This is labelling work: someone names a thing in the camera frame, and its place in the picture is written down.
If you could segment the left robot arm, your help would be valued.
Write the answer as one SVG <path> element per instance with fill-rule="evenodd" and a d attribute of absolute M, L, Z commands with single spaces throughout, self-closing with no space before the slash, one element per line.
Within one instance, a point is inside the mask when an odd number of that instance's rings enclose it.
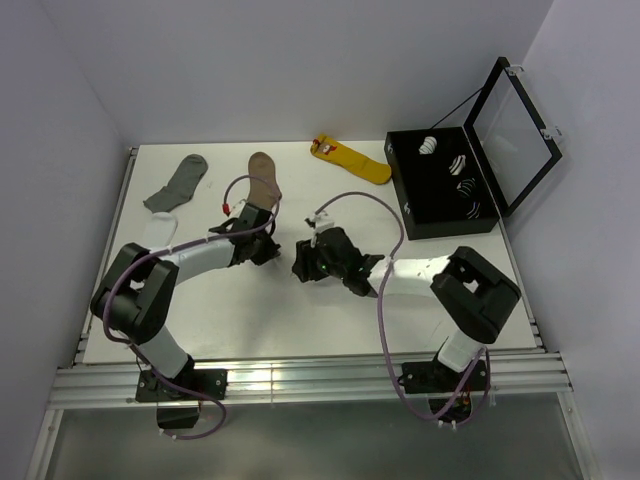
<path fill-rule="evenodd" d="M 247 203 L 202 240 L 157 251 L 129 243 L 99 283 L 91 313 L 111 341 L 129 345 L 160 374 L 159 388 L 170 398 L 183 399 L 195 386 L 193 359 L 165 326 L 175 288 L 213 270 L 276 258 L 274 220 L 271 211 Z"/>

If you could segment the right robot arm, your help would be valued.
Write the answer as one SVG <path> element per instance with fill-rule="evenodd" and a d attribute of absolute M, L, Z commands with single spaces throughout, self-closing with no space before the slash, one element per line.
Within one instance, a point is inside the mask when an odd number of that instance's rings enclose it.
<path fill-rule="evenodd" d="M 292 273 L 303 283 L 339 280 L 363 298 L 411 295 L 436 299 L 456 325 L 433 365 L 435 383 L 452 390 L 483 346 L 496 342 L 521 298 L 521 290 L 476 250 L 460 246 L 449 255 L 394 259 L 363 254 L 341 227 L 296 243 Z"/>

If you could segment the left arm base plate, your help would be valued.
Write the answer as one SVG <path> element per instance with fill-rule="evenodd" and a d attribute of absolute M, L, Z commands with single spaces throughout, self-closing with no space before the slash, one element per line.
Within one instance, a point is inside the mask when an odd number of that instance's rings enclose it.
<path fill-rule="evenodd" d="M 138 379 L 135 401 L 163 403 L 196 400 L 223 400 L 227 387 L 226 369 L 196 369 L 176 379 L 166 379 L 153 370 L 143 370 Z"/>

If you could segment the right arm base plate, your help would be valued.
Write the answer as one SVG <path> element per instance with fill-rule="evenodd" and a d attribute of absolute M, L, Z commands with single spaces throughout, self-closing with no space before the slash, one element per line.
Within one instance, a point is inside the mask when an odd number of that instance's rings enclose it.
<path fill-rule="evenodd" d="M 401 370 L 398 383 L 406 394 L 453 392 L 464 376 L 463 372 L 455 372 L 437 360 L 405 362 L 401 365 Z M 488 380 L 486 363 L 480 360 L 462 387 L 462 391 L 483 391 Z"/>

